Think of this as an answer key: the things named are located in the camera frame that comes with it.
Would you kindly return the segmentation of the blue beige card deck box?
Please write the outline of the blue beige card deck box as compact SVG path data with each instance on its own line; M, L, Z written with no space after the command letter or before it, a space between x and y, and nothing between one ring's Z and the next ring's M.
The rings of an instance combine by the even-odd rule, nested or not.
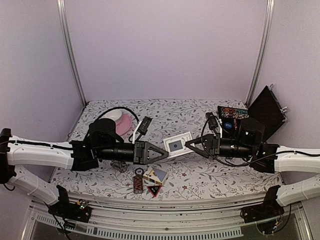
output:
M149 166L142 177L151 183L162 186L168 179L168 175L169 173L164 170Z

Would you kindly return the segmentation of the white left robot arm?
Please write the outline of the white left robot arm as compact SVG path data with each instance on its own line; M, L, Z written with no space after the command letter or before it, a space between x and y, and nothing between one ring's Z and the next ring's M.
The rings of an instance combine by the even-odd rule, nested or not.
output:
M11 129L4 128L0 133L0 182L42 200L51 213L70 217L88 207L84 203L72 204L65 188L43 181L24 165L85 172L98 168L103 160L148 165L168 155L167 151L147 141L125 142L116 132L115 121L109 118L91 123L82 141L31 141L14 136Z

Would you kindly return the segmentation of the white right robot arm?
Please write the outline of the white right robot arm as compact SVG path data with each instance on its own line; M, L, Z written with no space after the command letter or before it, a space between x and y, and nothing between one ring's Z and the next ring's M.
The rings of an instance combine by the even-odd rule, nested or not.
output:
M262 218L269 218L289 204L319 197L320 195L320 151L278 144L263 143L265 126L254 118L240 121L233 138L223 138L218 133L201 134L187 141L185 146L204 158L219 157L248 159L241 167L249 166L261 173L304 172L313 177L289 185L269 188L259 206Z

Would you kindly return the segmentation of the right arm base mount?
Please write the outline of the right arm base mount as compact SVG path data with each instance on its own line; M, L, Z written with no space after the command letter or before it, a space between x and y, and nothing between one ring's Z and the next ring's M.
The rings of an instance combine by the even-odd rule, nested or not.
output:
M283 215L285 213L284 207L277 202L277 192L280 187L280 185L270 187L262 203L243 207L240 211L240 217L244 222L252 223Z

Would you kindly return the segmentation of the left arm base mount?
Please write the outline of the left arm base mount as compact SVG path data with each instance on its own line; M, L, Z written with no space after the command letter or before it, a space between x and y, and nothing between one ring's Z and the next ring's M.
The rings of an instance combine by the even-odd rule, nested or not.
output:
M74 220L77 222L88 223L92 214L89 201L79 199L72 203L69 200L67 190L60 186L58 189L58 202L48 207L48 212L53 216L61 217L63 220Z

